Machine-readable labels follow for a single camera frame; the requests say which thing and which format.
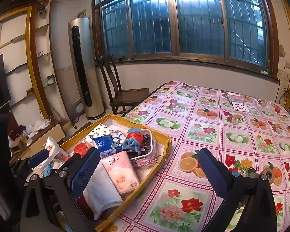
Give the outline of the silver tower air conditioner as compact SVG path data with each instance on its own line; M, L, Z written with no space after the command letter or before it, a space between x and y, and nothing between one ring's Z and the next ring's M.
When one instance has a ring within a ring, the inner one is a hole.
M76 18L68 23L69 47L77 88L88 120L104 116L91 46L90 19Z

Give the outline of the blue and red cloth toy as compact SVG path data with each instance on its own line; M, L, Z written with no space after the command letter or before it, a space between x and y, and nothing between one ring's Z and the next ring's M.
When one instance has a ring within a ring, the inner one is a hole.
M122 145L123 150L133 150L136 153L141 152L143 143L143 135L140 128L130 128L127 131L126 140Z

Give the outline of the white wall shelf unit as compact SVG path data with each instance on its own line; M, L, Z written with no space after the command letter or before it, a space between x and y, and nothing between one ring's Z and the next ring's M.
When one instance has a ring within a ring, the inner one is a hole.
M51 8L52 0L14 0L0 17L0 54L18 124L42 117L71 123L55 70Z

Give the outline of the red crinkled plastic bag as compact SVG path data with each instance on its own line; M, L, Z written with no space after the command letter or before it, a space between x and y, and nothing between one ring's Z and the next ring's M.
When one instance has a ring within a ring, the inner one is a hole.
M74 154L79 154L81 157L86 155L90 147L87 145L87 143L79 143L75 148L74 148Z

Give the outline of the white cloth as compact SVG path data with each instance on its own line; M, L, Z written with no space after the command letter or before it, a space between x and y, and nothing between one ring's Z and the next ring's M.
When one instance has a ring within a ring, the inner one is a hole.
M121 206L123 200L100 162L83 191L84 199L98 220L103 211Z

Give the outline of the playing cards deck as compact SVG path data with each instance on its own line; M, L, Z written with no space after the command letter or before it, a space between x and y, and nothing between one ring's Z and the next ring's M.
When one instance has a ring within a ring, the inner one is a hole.
M235 111L249 112L244 97L237 93L228 93L227 98Z

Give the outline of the blue barcode box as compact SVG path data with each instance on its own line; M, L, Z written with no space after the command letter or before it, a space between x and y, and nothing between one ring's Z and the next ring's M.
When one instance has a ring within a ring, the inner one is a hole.
M97 137L93 140L101 159L121 152L124 141L125 138L120 139L119 137L113 136Z

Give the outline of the floral fruit pattern tablecloth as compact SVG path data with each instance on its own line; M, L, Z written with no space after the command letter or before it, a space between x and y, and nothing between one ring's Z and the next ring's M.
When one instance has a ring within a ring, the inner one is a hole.
M172 140L170 155L108 231L201 231L222 203L199 165L207 148L231 172L269 169L277 230L290 226L290 115L279 104L246 97L235 111L226 91L171 81L126 114Z

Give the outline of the barred window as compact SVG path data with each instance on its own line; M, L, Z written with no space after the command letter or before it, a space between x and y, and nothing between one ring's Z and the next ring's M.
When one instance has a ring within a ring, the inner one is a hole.
M93 0L97 56L200 61L278 74L270 0Z

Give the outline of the dark wooden chair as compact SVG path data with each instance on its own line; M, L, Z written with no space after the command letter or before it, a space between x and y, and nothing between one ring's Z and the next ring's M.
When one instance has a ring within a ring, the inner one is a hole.
M117 67L112 55L95 58L102 73L106 86L110 107L115 115L125 115L129 112L126 107L135 107L149 95L149 88L123 90Z

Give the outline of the pink rose tissue pack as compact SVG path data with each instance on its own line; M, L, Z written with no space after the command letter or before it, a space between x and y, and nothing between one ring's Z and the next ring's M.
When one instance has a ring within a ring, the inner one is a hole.
M134 167L125 154L106 157L101 163L120 195L130 193L139 186Z

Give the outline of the clear cartoon fairy pouch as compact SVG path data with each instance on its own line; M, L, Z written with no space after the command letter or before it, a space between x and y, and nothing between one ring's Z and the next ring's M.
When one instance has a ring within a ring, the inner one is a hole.
M149 129L142 129L141 133L143 141L140 146L140 152L130 149L127 151L127 154L133 167L138 169L148 169L157 161L157 144L155 137Z

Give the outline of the lemon print tissue pack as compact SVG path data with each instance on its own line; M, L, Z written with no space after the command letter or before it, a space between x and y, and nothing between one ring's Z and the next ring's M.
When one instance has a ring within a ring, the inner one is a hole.
M110 127L105 126L103 124L99 124L85 136L84 140L87 141L88 143L91 143L95 138L108 136L113 132L114 130L111 129Z

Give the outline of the yellow storage box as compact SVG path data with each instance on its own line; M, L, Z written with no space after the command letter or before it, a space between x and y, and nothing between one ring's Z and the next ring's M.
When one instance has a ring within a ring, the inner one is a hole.
M162 167L164 161L166 161L169 153L172 150L171 139L167 135L157 130L154 130L150 127L146 127L144 125L134 123L132 121L129 121L128 119L125 119L123 117L120 117L114 114L108 114L105 117L98 120L97 122L90 124L89 126L84 128L82 131L75 133L74 136L71 136L67 141L61 144L61 148L65 150L68 154L72 154L74 151L74 148L79 143L83 143L83 142L87 143L87 145L90 148L91 147L96 148L94 145L94 142L88 143L87 141L84 140L84 138L90 131L92 131L99 124L103 124L114 130L114 132L108 136L119 137L120 139L125 138L125 140L127 136L127 131L130 128L149 129L152 132L153 136L155 137L158 155L156 157L157 159L156 163L150 168L138 169L134 167L134 170L137 174L140 184L134 191L127 194L120 195L123 200L123 203L121 204L121 206L109 208L103 211L103 213L101 214L98 220L94 220L93 218L94 215L89 216L90 229L94 229L95 231L103 231L126 208L131 207L131 204L134 201L134 199L142 192L142 190L146 187L146 185L150 182L150 180L155 176L155 173L159 170L159 168ZM125 154L128 157L127 151L128 150L122 149L121 152L114 155Z

